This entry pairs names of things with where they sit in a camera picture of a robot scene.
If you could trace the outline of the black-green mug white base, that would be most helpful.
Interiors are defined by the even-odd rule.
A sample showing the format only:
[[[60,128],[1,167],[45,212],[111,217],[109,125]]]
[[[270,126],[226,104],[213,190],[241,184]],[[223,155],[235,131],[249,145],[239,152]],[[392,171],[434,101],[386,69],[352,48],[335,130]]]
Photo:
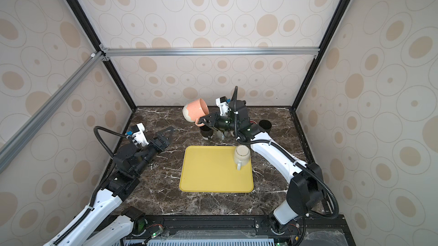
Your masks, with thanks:
[[[204,125],[200,127],[200,133],[203,139],[211,140],[213,138],[214,131],[212,128]]]

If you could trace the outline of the peach mug cream base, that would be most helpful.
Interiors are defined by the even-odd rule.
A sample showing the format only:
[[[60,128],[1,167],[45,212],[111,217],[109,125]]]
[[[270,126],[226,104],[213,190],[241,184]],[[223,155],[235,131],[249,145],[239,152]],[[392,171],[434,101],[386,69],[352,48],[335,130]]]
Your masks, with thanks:
[[[199,123],[200,118],[209,115],[209,109],[206,102],[200,98],[183,107],[183,116],[186,121],[195,123],[196,126],[204,126],[203,123]]]

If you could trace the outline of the black mug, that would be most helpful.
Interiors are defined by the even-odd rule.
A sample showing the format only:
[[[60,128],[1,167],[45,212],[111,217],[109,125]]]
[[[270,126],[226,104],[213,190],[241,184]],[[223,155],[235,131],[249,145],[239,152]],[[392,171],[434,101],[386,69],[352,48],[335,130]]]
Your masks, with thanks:
[[[268,134],[270,134],[271,129],[272,129],[272,123],[269,120],[260,120],[258,125]]]

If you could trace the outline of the grey mug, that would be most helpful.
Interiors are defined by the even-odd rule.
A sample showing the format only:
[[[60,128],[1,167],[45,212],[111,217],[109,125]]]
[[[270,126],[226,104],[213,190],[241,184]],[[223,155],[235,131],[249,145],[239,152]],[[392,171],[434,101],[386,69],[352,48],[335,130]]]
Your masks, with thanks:
[[[225,135],[224,135],[224,133],[221,132],[221,131],[217,131],[217,132],[216,132],[216,136],[218,137],[218,139],[219,139],[220,141],[223,141],[223,140],[225,139]]]

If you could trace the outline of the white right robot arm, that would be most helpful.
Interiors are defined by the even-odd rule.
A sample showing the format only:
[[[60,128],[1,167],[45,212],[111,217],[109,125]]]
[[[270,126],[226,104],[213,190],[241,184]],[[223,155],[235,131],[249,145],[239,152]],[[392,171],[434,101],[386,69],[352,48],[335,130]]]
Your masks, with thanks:
[[[205,114],[197,117],[195,124],[230,132],[240,145],[246,145],[262,155],[286,179],[289,184],[286,200],[270,213],[274,228],[307,214],[325,219],[338,217],[338,201],[324,182],[321,168],[316,163],[308,164],[297,158],[272,139],[259,124],[253,123],[245,101],[232,100],[225,114]]]

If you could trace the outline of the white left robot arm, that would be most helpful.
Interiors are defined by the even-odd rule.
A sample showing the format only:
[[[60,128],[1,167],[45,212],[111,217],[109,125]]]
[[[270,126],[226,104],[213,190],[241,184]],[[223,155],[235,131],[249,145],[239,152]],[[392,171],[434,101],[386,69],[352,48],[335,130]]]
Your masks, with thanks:
[[[129,143],[115,153],[109,149],[100,131],[126,138]],[[140,183],[142,173],[157,155],[171,145],[175,130],[172,126],[167,127],[157,132],[152,140],[146,138],[144,131],[141,123],[132,126],[125,134],[101,126],[94,127],[98,142],[112,159],[110,171],[92,193],[89,204],[47,243],[49,246],[111,245],[130,235],[136,228],[138,233],[145,231],[144,215],[136,209],[119,216],[98,234],[92,234],[132,194]]]

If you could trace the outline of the speckled beige mug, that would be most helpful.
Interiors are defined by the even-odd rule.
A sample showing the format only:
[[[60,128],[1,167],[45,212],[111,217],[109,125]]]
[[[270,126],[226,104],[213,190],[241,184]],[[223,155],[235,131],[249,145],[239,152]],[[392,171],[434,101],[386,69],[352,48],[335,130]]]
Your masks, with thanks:
[[[235,148],[234,162],[237,170],[241,170],[250,162],[250,149],[245,145],[239,145]]]

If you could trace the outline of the yellow plastic tray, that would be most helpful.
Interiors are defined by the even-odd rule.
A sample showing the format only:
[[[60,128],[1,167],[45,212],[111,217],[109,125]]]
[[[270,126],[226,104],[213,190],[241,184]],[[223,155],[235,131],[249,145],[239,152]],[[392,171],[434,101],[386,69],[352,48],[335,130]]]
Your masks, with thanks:
[[[249,193],[254,189],[250,153],[242,160],[236,146],[186,148],[179,188],[184,192]]]

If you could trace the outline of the horizontal aluminium rail back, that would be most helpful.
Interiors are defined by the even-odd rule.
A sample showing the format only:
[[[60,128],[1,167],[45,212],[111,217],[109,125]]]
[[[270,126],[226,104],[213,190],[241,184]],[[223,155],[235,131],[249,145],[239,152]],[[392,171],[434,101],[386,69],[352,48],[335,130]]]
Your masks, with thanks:
[[[115,49],[105,48],[109,57],[124,56],[208,56],[208,55],[318,55],[318,47],[212,47],[212,48],[167,48],[167,49]]]

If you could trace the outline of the diagonal aluminium rail left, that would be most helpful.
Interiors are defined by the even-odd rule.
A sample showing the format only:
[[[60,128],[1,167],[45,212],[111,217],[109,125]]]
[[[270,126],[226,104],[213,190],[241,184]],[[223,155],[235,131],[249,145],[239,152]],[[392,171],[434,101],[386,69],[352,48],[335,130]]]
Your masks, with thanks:
[[[5,143],[1,149],[1,172],[4,172],[41,127],[99,62],[103,52],[95,51],[88,60],[43,104],[43,106]]]

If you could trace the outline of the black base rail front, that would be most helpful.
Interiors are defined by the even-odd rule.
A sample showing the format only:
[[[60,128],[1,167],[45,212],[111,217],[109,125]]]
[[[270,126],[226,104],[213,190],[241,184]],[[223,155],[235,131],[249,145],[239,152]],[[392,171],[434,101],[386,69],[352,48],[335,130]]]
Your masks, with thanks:
[[[263,215],[147,216],[139,236],[120,246],[353,246],[343,216],[292,220],[275,231]]]

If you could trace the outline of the black corner frame post right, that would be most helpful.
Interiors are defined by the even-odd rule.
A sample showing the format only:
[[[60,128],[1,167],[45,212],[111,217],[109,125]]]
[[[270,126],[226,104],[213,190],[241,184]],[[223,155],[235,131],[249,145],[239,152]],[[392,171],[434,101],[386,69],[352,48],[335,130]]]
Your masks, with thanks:
[[[341,23],[342,18],[344,16],[344,14],[346,13],[347,8],[348,8],[350,3],[351,3],[351,0],[340,0],[339,1],[338,5],[335,9],[335,12],[333,14],[333,17],[330,20],[330,23],[328,24],[328,27],[325,31],[325,34],[322,38],[320,45],[319,45],[319,53],[315,57],[315,59],[313,59],[311,65],[309,67],[309,70],[306,73],[306,76],[303,80],[303,83],[301,84],[301,87],[298,91],[298,94],[297,94],[297,96],[296,96],[296,98],[295,98],[295,100],[290,108],[291,113],[297,111],[297,109],[298,109],[298,107],[299,107],[299,105],[300,105],[300,103],[301,103],[301,101],[302,101],[318,67],[319,67],[319,64],[321,63],[330,43],[335,35],[335,32],[338,29],[339,24]]]

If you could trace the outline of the black corner frame post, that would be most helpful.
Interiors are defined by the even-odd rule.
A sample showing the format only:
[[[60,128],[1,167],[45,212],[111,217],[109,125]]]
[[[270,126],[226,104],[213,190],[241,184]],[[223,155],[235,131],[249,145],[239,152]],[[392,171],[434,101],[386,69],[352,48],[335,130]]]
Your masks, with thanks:
[[[298,94],[297,94],[297,96],[296,96],[296,98],[295,98],[295,100],[290,108],[291,113],[297,111],[297,109],[298,109],[298,107],[299,107],[299,105],[300,105],[300,103],[301,103],[301,101],[302,101],[318,67],[319,67],[319,64],[321,63],[330,43],[335,35],[335,32],[338,29],[339,24],[341,23],[342,18],[344,16],[344,14],[346,13],[347,8],[348,8],[350,3],[351,3],[351,0],[340,0],[339,1],[338,5],[335,9],[335,12],[333,14],[333,17],[330,20],[330,23],[328,24],[328,27],[325,31],[325,34],[322,38],[320,45],[319,45],[319,53],[315,57],[315,59],[313,59],[311,65],[309,67],[309,70],[306,73],[306,76],[303,80],[303,83],[301,84],[301,87],[298,91]]]
[[[107,71],[109,72],[111,78],[115,82],[115,85],[119,89],[120,93],[122,94],[122,97],[127,102],[127,105],[131,109],[131,111],[135,111],[137,106],[135,105],[130,93],[128,92],[125,84],[123,83],[119,73],[117,72],[115,65],[110,60],[109,56],[106,55],[106,52],[104,51],[104,46],[102,42],[100,41],[100,38],[98,37],[94,27],[92,26],[87,14],[85,13],[84,9],[82,8],[80,2],[78,0],[66,0],[67,5],[72,10],[76,20],[79,22],[82,30],[84,31],[86,37],[89,39],[91,45],[97,52],[102,52],[104,55],[104,66],[106,67]]]

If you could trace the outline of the black corner frame post left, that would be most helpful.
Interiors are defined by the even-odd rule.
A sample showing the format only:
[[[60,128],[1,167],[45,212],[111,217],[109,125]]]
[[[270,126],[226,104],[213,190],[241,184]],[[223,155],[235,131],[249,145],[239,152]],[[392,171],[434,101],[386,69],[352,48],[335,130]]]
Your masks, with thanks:
[[[85,13],[84,9],[82,8],[80,2],[78,0],[66,0],[67,5],[72,10],[76,20],[79,22],[82,30],[84,31],[86,37],[89,39],[91,45],[97,52],[102,52],[104,55],[104,66],[106,67],[107,71],[109,72],[111,78],[115,82],[115,85],[119,89],[120,93],[122,94],[122,97],[127,102],[127,105],[131,109],[131,111],[135,111],[137,106],[135,105],[130,93],[128,92],[125,84],[123,83],[119,73],[117,72],[115,65],[110,60],[109,56],[106,55],[106,52],[104,51],[104,46],[102,42],[100,41],[100,38],[98,37],[94,27],[92,26],[87,14]]]

